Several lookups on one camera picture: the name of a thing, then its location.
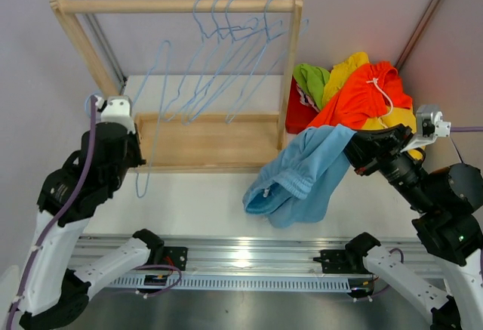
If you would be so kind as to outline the pink patterned shorts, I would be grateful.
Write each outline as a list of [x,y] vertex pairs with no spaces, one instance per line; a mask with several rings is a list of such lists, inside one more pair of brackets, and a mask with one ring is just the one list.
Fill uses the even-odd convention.
[[314,102],[313,98],[305,93],[302,88],[296,84],[296,89],[297,89],[297,92],[300,96],[300,103],[304,106],[307,106],[307,107],[311,107],[312,109],[314,109],[317,113],[320,112],[320,109],[317,107],[316,103]]

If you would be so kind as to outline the light blue shorts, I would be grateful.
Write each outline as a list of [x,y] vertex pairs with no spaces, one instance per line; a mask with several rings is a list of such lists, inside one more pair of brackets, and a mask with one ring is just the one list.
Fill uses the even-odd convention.
[[321,221],[349,170],[344,150],[354,136],[355,131],[343,125],[300,132],[260,169],[243,196],[245,213],[264,216],[279,229]]

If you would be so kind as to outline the lime green shorts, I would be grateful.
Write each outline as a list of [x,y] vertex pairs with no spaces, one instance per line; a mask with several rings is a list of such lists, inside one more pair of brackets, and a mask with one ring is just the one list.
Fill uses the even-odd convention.
[[322,98],[330,72],[320,66],[300,63],[294,67],[293,77],[302,90],[309,94],[319,109],[322,108]]

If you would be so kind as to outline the blue wire hanger green shorts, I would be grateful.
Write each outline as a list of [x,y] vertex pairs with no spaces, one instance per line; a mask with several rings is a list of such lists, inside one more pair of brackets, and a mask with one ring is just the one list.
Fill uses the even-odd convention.
[[201,21],[196,16],[197,6],[194,5],[192,9],[193,19],[198,24],[201,34],[202,45],[199,48],[203,49],[205,42],[211,39],[212,36],[215,35],[217,37],[217,45],[208,56],[207,63],[211,61],[225,39],[230,39],[230,45],[217,71],[204,85],[198,83],[193,91],[193,96],[184,104],[182,122],[185,125],[195,121],[246,69],[250,69],[251,71],[246,76],[238,98],[226,114],[226,123],[233,121],[239,110],[249,99],[249,97],[245,96],[245,89],[255,69],[263,59],[267,48],[272,41],[285,34],[284,31],[278,31],[275,35],[272,34],[274,26],[283,25],[281,20],[271,25],[268,24],[267,13],[270,5],[275,0],[263,1],[262,15],[260,17],[251,17],[243,26],[233,26],[229,20],[229,13],[235,11],[234,4],[238,0],[229,0],[226,3],[224,10],[226,25],[220,26],[218,24],[215,10],[219,1],[215,0],[211,7],[211,19],[214,22],[215,30],[210,34],[205,32]]

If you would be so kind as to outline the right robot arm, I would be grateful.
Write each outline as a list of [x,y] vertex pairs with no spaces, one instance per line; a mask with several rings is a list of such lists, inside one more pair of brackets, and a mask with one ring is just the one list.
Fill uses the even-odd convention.
[[457,163],[427,173],[405,147],[413,138],[409,127],[397,125],[379,131],[359,131],[344,153],[355,173],[380,172],[411,209],[420,213],[412,224],[427,252],[454,269],[448,280],[456,284],[454,299],[464,328],[482,327],[482,290],[472,290],[463,279],[482,276],[482,230],[474,212],[482,206],[481,171]]

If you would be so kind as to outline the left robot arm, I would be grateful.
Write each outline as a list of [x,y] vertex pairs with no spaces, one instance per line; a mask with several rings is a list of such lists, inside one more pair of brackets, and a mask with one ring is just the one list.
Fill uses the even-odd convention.
[[49,174],[39,193],[35,236],[5,327],[21,312],[24,329],[54,329],[75,321],[90,300],[122,274],[158,268],[165,243],[142,229],[120,248],[90,266],[68,267],[69,259],[99,205],[113,197],[130,168],[145,164],[133,119],[94,122],[82,147]]

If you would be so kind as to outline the red plastic tray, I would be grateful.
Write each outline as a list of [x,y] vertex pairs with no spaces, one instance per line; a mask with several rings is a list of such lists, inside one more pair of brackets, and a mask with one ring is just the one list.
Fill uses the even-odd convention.
[[299,134],[318,115],[312,106],[303,104],[300,99],[297,83],[292,79],[285,120],[285,129],[289,134]]

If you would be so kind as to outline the wooden clothes rack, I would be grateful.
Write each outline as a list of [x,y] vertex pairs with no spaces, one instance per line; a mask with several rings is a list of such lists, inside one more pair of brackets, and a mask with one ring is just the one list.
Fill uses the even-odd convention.
[[[235,120],[225,122],[231,104],[238,96],[244,79],[240,78],[224,92],[197,120],[183,125],[181,115],[176,111],[190,98],[198,81],[202,63],[192,66],[192,73],[184,82],[180,98],[177,87],[193,54],[201,44],[197,23],[192,18],[192,7],[197,0],[50,0],[51,10],[67,37],[77,50],[89,73],[100,89],[100,96],[128,96],[132,100],[144,76],[128,79],[125,92],[120,92],[109,76],[106,67],[97,54],[91,40],[84,31],[79,16],[95,14],[173,14],[177,21],[171,23],[172,33],[163,33],[162,41],[172,44],[171,64],[165,101],[160,114],[158,142],[152,172],[254,172],[274,159],[285,146],[285,119],[288,110],[290,89],[282,90],[285,61],[281,60],[266,77],[257,92],[246,103]],[[202,0],[198,5],[198,18],[208,32],[214,30],[211,20],[211,6],[215,0]],[[217,19],[224,23],[223,12],[229,0],[221,0],[216,6]],[[233,25],[242,25],[250,16],[260,16],[265,0],[238,0],[235,11],[230,12]],[[276,0],[276,12],[268,14],[269,22],[282,20],[284,28],[289,27],[292,0]],[[247,87],[251,90],[272,62],[287,47],[288,37],[274,41],[266,52],[263,62],[255,71]],[[160,42],[155,45],[157,53]],[[158,113],[158,88],[162,85],[165,72],[165,52],[148,78],[146,87],[132,116],[137,126],[140,150],[146,164],[141,171],[147,173],[147,161],[154,142],[156,116]]]

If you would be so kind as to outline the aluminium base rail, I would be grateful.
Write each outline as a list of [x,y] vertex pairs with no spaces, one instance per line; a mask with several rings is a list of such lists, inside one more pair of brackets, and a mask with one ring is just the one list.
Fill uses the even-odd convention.
[[[81,236],[69,259],[69,268],[87,265],[116,250],[128,236]],[[167,236],[166,246],[187,247],[186,274],[218,276],[305,276],[321,273],[313,261],[325,249],[344,249],[347,238],[311,240],[233,238],[189,238]],[[443,279],[441,268],[417,240],[389,241],[388,250],[399,248],[404,263],[424,279]]]

